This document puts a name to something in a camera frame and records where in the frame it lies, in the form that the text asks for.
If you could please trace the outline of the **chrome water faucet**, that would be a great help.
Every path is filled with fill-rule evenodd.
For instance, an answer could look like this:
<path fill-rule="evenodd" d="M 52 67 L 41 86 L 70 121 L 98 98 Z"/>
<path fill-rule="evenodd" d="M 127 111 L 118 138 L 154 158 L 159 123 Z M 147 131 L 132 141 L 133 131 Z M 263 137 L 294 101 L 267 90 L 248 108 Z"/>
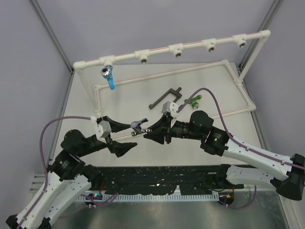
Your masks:
<path fill-rule="evenodd" d="M 149 129 L 149 128 L 142 128 L 141 125 L 143 123 L 146 123 L 148 122 L 148 119 L 147 118 L 144 118 L 140 121 L 133 121 L 131 124 L 130 124 L 130 127 L 131 129 L 133 130 L 131 132 L 131 135 L 132 136 L 137 136 L 137 135 L 142 135 L 142 134 L 147 134 L 149 132 L 151 132 L 152 130 Z"/>

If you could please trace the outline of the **white PVC pipe frame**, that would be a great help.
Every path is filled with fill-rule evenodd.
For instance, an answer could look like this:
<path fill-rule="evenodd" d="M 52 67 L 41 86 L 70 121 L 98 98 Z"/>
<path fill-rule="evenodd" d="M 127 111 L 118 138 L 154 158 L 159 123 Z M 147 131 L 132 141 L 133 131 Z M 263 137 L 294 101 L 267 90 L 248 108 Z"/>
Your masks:
<path fill-rule="evenodd" d="M 236 101 L 221 100 L 221 111 L 212 114 L 213 118 L 227 117 L 256 109 L 242 83 L 270 34 L 269 30 L 264 30 L 226 38 L 179 43 L 159 49 L 75 62 L 73 67 L 98 115 L 152 117 L 157 111 L 155 108 L 149 108 L 147 102 L 167 86 L 179 86 L 183 95 L 199 87 L 209 87 L 216 94 L 235 95 Z M 259 40 L 258 45 L 241 74 L 232 68 L 228 60 L 201 64 L 147 63 L 149 57 L 158 54 L 172 53 L 174 56 L 180 56 L 184 50 L 194 48 L 206 48 L 212 52 L 220 44 L 236 43 L 239 47 L 244 47 L 248 40 L 255 39 Z M 109 88 L 107 80 L 101 75 L 102 68 L 107 65 L 113 67 L 114 90 Z"/>

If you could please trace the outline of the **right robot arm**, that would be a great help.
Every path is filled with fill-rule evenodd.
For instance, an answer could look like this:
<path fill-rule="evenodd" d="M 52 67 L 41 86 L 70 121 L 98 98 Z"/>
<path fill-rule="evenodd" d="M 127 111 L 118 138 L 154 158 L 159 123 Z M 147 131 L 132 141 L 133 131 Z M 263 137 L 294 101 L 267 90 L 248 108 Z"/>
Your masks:
<path fill-rule="evenodd" d="M 231 135 L 227 129 L 213 126 L 214 120 L 204 111 L 195 111 L 189 122 L 172 123 L 170 113 L 150 126 L 144 138 L 159 144 L 169 144 L 172 138 L 199 140 L 200 148 L 210 154 L 236 159 L 250 165 L 243 172 L 236 166 L 227 166 L 216 175 L 216 184 L 221 188 L 249 184 L 269 187 L 279 195 L 300 201 L 305 185 L 305 158 L 294 154 L 285 156 L 257 148 Z"/>

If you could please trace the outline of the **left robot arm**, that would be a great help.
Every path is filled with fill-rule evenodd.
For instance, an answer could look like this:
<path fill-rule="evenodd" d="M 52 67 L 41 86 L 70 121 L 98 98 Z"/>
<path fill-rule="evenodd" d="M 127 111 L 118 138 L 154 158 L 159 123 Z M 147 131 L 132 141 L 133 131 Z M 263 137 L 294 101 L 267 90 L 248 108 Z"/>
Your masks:
<path fill-rule="evenodd" d="M 89 189 L 98 189 L 103 182 L 99 169 L 86 165 L 81 157 L 105 148 L 121 157 L 137 146 L 137 143 L 118 143 L 111 139 L 111 133 L 129 129 L 130 124 L 113 121 L 107 116 L 92 116 L 89 120 L 95 124 L 95 134 L 85 137 L 77 129 L 65 134 L 62 151 L 51 165 L 45 166 L 45 181 L 41 188 L 22 212 L 7 218 L 11 229 L 52 228 L 78 196 Z"/>

